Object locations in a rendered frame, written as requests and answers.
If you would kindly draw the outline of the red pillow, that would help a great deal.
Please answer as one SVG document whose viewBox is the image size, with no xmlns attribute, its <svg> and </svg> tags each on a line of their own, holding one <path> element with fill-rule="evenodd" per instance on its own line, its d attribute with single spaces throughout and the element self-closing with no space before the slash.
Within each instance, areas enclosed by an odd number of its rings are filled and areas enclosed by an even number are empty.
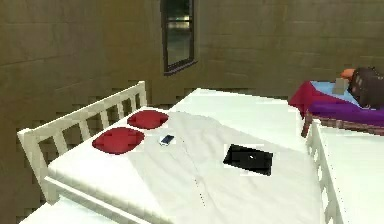
<svg viewBox="0 0 384 224">
<path fill-rule="evenodd" d="M 112 128 L 94 139 L 92 146 L 105 153 L 120 155 L 133 150 L 144 137 L 142 132 L 134 129 Z"/>
<path fill-rule="evenodd" d="M 139 111 L 127 119 L 127 123 L 140 129 L 155 129 L 168 120 L 168 115 L 156 110 Z"/>
</svg>

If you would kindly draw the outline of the black laptop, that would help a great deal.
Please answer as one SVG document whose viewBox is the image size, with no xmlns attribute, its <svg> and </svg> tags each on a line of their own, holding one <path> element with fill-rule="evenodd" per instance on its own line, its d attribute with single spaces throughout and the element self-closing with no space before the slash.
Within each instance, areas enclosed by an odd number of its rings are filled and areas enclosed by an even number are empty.
<svg viewBox="0 0 384 224">
<path fill-rule="evenodd" d="M 231 144 L 223 163 L 236 168 L 271 175 L 273 154 L 254 148 Z"/>
</svg>

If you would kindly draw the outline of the white slatted bed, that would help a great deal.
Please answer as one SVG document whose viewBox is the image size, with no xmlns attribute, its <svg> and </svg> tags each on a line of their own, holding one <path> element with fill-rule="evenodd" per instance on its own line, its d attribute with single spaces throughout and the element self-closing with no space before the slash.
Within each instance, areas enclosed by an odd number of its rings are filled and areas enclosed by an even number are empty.
<svg viewBox="0 0 384 224">
<path fill-rule="evenodd" d="M 150 130 L 127 123 L 143 110 L 168 120 Z M 46 200 L 27 224 L 323 224 L 317 171 L 298 126 L 284 100 L 196 89 L 161 110 L 136 84 L 19 132 Z M 144 140 L 120 155 L 92 146 L 118 127 Z M 166 135 L 174 139 L 160 145 Z M 271 175 L 224 164 L 231 144 L 272 153 Z"/>
<path fill-rule="evenodd" d="M 326 127 L 315 119 L 306 146 L 325 224 L 384 224 L 384 136 Z"/>
</svg>

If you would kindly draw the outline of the dark framed window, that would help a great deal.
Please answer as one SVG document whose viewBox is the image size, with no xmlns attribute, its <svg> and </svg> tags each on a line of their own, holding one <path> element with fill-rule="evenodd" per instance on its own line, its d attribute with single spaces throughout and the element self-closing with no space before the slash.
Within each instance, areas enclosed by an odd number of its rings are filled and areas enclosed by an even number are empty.
<svg viewBox="0 0 384 224">
<path fill-rule="evenodd" d="M 160 0 L 164 75 L 196 63 L 195 0 Z"/>
</svg>

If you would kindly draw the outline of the purple and red bed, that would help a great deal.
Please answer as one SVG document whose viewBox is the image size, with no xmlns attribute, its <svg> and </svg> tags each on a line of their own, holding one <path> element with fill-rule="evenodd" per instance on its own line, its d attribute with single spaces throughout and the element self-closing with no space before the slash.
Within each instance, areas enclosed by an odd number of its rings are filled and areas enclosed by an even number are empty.
<svg viewBox="0 0 384 224">
<path fill-rule="evenodd" d="M 305 81 L 288 101 L 304 120 L 302 137 L 307 136 L 314 119 L 324 126 L 384 136 L 384 107 L 363 109 L 348 91 L 333 94 L 333 87 L 332 82 Z"/>
</svg>

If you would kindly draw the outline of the grey small box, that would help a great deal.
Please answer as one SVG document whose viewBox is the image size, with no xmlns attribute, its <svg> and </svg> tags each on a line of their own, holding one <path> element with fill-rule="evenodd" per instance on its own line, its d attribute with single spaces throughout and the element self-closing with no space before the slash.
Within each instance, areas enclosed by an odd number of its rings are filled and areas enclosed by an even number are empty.
<svg viewBox="0 0 384 224">
<path fill-rule="evenodd" d="M 343 95 L 344 92 L 348 89 L 349 80 L 344 78 L 337 78 L 335 80 L 332 93 L 336 95 Z"/>
</svg>

